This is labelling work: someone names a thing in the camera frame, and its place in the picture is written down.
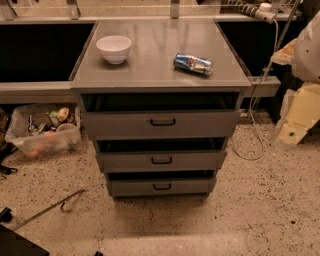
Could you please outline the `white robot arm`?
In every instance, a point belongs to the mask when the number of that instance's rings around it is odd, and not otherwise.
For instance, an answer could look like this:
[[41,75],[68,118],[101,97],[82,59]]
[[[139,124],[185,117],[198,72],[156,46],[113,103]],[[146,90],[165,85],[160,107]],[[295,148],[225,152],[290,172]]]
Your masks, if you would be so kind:
[[272,55],[273,63],[290,65],[302,85],[284,97],[276,126],[275,146],[289,149],[301,142],[320,121],[320,11],[297,38]]

